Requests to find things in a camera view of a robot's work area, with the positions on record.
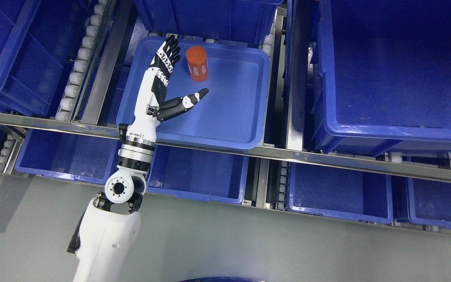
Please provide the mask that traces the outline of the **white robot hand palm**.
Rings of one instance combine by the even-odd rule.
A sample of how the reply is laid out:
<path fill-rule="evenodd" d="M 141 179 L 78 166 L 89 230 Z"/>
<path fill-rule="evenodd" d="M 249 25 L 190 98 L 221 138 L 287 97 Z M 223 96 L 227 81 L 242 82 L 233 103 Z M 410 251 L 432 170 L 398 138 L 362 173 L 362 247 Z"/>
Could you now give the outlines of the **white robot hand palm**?
<path fill-rule="evenodd" d="M 144 72 L 133 111 L 134 121 L 128 126 L 127 135 L 155 135 L 156 127 L 161 122 L 152 114 L 147 114 L 147 109 L 159 105 L 152 88 L 155 83 L 164 82 L 161 78 L 166 77 L 158 67 L 149 67 Z"/>

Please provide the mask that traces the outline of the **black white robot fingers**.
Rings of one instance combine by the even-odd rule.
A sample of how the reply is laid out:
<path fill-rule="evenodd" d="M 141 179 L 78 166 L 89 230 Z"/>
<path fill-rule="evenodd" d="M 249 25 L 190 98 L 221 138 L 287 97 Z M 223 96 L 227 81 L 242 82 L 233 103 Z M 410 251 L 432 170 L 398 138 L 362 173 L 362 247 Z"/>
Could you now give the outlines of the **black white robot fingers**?
<path fill-rule="evenodd" d="M 156 77 L 167 85 L 174 72 L 175 65 L 180 60 L 179 40 L 171 34 L 156 51 L 150 70 L 156 71 Z"/>

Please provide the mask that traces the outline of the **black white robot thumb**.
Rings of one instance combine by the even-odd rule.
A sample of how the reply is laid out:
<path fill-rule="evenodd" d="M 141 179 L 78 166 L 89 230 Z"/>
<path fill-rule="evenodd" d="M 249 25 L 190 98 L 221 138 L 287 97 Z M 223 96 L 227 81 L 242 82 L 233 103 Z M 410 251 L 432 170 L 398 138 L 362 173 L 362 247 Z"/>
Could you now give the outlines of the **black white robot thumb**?
<path fill-rule="evenodd" d="M 156 111 L 156 118 L 163 122 L 175 117 L 180 116 L 190 111 L 196 104 L 198 104 L 204 96 L 209 93 L 208 88 L 202 88 L 199 91 L 182 96 L 179 98 L 172 98 L 159 105 Z"/>

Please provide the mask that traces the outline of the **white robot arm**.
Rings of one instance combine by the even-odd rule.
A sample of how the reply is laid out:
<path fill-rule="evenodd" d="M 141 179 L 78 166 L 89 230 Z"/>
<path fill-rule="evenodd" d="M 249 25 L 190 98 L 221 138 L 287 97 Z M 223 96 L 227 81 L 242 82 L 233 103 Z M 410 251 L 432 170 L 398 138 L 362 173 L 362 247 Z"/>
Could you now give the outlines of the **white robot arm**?
<path fill-rule="evenodd" d="M 117 171 L 104 190 L 90 200 L 67 251 L 79 264 L 75 282 L 116 282 L 139 234 L 140 206 L 152 166 L 156 129 L 161 122 L 190 111 L 208 94 L 207 88 L 166 100 L 168 83 L 180 60 L 177 38 L 171 35 L 157 49 L 145 70 L 134 109 L 134 121 L 118 126 L 121 147 Z"/>

